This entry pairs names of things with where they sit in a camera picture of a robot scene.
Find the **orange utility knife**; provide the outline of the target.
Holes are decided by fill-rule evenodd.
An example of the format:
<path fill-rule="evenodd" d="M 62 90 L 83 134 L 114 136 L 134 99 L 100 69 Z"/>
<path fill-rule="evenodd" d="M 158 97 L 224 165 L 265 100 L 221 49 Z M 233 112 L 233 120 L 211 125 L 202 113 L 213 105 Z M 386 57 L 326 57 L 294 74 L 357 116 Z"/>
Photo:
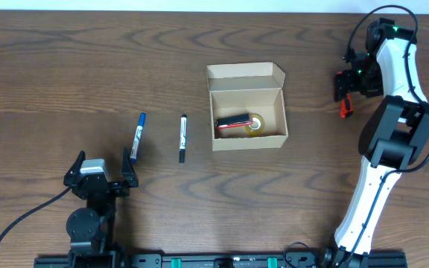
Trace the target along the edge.
<path fill-rule="evenodd" d="M 353 112 L 352 98 L 351 95 L 347 93 L 344 99 L 341 100 L 340 116 L 341 118 L 347 119 L 353 115 Z"/>

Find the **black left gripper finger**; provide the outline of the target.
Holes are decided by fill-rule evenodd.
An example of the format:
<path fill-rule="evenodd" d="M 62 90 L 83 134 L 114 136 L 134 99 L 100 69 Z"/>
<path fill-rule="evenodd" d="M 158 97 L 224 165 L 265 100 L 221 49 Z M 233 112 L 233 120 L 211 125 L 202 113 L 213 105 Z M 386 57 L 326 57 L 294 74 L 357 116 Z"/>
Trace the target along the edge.
<path fill-rule="evenodd" d="M 124 177 L 124 181 L 130 188 L 137 188 L 139 186 L 139 180 L 133 170 L 132 163 L 130 161 L 130 151 L 127 147 L 125 147 L 123 151 L 121 174 Z"/>
<path fill-rule="evenodd" d="M 86 154 L 83 150 L 80 151 L 74 164 L 69 168 L 63 177 L 63 184 L 65 186 L 76 186 L 81 179 L 80 169 L 86 159 Z"/>

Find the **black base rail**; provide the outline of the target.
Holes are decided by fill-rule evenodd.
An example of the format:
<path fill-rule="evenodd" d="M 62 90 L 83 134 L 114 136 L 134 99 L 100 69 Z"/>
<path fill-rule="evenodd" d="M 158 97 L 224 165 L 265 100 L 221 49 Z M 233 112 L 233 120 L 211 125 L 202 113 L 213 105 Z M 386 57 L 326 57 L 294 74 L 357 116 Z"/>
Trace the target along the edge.
<path fill-rule="evenodd" d="M 323 264 L 316 252 L 297 251 L 286 254 L 245 255 L 160 255 L 139 254 L 119 261 L 112 256 L 81 258 L 41 257 L 34 260 L 34 268 L 123 267 L 123 268 L 287 268 L 287 267 L 341 267 L 341 263 Z"/>

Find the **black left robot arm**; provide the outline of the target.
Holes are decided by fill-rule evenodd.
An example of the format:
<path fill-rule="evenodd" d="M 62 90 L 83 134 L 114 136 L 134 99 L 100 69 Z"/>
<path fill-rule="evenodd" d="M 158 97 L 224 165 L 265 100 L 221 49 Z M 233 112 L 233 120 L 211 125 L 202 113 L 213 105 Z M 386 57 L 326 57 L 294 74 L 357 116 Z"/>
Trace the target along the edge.
<path fill-rule="evenodd" d="M 72 193 L 86 201 L 86 206 L 71 213 L 66 221 L 70 241 L 70 267 L 130 267 L 126 250 L 114 240 L 116 200 L 130 195 L 139 181 L 130 162 L 130 151 L 124 148 L 121 181 L 108 180 L 103 159 L 87 160 L 80 151 L 63 178 Z"/>

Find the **black whiteboard marker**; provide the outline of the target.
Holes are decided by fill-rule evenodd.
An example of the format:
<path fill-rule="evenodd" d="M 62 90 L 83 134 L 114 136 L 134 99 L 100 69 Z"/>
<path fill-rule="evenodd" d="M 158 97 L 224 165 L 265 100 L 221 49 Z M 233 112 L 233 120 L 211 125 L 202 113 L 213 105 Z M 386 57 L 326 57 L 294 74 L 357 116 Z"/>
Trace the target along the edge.
<path fill-rule="evenodd" d="M 188 117 L 186 114 L 183 114 L 182 117 L 180 118 L 179 163 L 185 162 L 187 122 L 188 122 Z"/>

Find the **cardboard box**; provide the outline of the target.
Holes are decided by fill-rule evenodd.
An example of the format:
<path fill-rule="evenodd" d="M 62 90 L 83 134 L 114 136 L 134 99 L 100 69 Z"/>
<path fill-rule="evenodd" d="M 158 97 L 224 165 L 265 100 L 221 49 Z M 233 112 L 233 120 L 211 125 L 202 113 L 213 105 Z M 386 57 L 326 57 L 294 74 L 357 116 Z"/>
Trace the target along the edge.
<path fill-rule="evenodd" d="M 285 73 L 275 63 L 236 63 L 206 66 L 213 151 L 280 148 L 289 133 L 283 85 Z M 245 126 L 219 130 L 216 120 L 244 113 L 265 122 L 260 136 Z"/>

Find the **yellow clear tape roll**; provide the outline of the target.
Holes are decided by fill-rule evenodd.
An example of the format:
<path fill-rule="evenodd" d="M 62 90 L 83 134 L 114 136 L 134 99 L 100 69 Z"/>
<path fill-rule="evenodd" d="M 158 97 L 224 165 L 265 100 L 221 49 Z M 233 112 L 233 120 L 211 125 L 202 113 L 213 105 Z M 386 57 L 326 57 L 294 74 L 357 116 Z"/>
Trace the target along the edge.
<path fill-rule="evenodd" d="M 251 124 L 245 126 L 245 131 L 250 136 L 260 136 L 265 128 L 264 119 L 259 114 L 250 114 Z"/>

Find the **blue whiteboard marker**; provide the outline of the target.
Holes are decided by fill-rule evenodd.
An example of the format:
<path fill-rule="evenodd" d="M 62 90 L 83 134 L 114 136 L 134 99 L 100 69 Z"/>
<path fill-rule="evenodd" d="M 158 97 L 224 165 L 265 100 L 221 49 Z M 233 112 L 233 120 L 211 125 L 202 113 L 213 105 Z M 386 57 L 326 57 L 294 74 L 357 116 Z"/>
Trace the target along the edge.
<path fill-rule="evenodd" d="M 141 137 L 142 137 L 142 132 L 144 129 L 145 120 L 146 120 L 146 114 L 141 113 L 139 116 L 137 126 L 136 126 L 136 131 L 135 131 L 135 135 L 134 135 L 134 139 L 133 139 L 133 146 L 132 146 L 132 150 L 130 153 L 130 161 L 132 163 L 135 163 L 137 161 L 137 155 L 138 155 L 138 151 L 139 151 L 139 145 L 141 142 Z"/>

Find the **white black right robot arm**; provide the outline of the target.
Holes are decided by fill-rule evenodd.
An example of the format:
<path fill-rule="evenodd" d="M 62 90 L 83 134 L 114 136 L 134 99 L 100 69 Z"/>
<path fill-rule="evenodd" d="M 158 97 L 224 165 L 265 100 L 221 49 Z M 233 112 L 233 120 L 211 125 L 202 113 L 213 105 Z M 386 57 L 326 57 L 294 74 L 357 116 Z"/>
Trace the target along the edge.
<path fill-rule="evenodd" d="M 373 253 L 372 237 L 395 183 L 402 174 L 422 168 L 416 160 L 429 141 L 429 103 L 419 85 L 416 42 L 415 30 L 380 18 L 367 28 L 366 52 L 348 47 L 344 60 L 351 67 L 334 77 L 334 100 L 342 118 L 353 113 L 353 92 L 383 100 L 360 134 L 358 183 L 321 267 L 406 264 L 402 253 Z"/>

